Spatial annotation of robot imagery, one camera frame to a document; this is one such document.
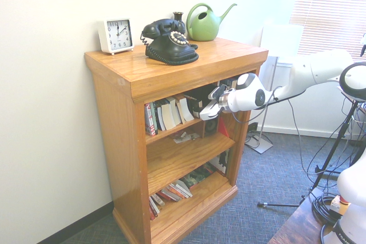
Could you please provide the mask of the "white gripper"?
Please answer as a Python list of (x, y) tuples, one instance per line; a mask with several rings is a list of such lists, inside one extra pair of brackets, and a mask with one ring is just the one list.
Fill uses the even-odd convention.
[(200, 118), (203, 121), (214, 119), (219, 115), (221, 109), (222, 106), (213, 99), (200, 111)]

